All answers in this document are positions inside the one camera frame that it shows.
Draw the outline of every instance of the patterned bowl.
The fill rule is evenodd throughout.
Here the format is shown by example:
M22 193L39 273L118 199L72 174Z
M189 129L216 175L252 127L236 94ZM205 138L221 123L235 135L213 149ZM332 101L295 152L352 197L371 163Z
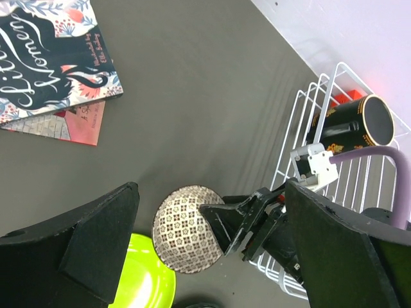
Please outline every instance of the patterned bowl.
M186 186L171 193L154 217L152 239L160 260L179 273L204 271L222 256L201 204L224 204L221 197L203 186Z

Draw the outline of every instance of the book cover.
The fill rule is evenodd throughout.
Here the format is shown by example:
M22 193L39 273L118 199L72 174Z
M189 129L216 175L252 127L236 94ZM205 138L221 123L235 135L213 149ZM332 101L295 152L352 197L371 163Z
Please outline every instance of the book cover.
M0 124L122 93L89 0L0 2Z
M38 115L6 123L1 128L11 132L97 146L104 113L104 101L72 107L54 114Z

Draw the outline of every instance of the lime green plate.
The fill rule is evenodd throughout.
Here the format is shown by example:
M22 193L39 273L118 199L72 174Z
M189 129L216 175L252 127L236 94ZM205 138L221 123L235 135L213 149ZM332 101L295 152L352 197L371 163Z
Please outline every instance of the lime green plate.
M155 253L149 237L132 234L116 299L110 308L170 308L175 272Z

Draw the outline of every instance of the white wire rack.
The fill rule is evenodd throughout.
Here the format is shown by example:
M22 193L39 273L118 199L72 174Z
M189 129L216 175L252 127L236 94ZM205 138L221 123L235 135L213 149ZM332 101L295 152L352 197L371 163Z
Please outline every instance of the white wire rack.
M284 141L270 187L271 190L294 176L294 171L291 168L290 151L305 145L314 113L320 112L319 124L314 139L314 142L318 142L328 105L332 101L339 105L334 97L337 94L343 94L351 99L347 92L338 85L340 82L353 85L352 89L359 90L363 94L373 93L365 82L343 62L335 67L331 77L321 74L318 82L310 83L306 92L299 90L286 126ZM393 112L392 115L394 116L396 132L392 146L399 149L400 145L407 141L411 128L397 114ZM338 180L319 191L321 195L356 212L362 212L367 207L392 209L393 192L396 186L396 169L390 158L375 156L358 158L339 164L337 169ZM284 269L267 253L260 255L256 261L250 263L270 280L279 284L285 293L305 300L308 299L305 289L285 273Z

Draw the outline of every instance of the gray table surface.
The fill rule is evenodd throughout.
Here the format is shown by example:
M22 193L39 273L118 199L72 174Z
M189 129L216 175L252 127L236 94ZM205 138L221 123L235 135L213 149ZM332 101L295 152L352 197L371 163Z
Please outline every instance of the gray table surface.
M134 230L150 235L172 190L221 195L270 185L295 93L315 76L249 0L94 0L125 89L109 101L97 148L0 132L0 234L139 184ZM239 255L177 275L176 300L227 308L308 307Z

